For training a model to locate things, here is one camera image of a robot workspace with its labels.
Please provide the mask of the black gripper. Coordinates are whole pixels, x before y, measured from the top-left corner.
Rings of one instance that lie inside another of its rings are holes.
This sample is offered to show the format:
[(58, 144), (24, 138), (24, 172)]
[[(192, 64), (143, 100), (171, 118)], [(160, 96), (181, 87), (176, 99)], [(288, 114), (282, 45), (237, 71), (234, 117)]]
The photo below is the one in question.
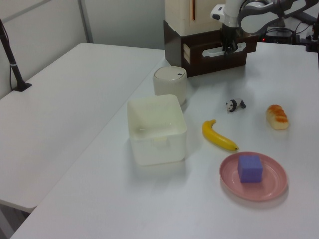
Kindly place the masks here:
[(236, 40), (236, 27), (230, 27), (226, 24), (222, 25), (222, 43), (223, 43), (223, 51), (224, 54), (228, 53), (229, 47), (231, 47), (231, 51), (235, 52), (238, 49), (238, 45), (235, 42)]

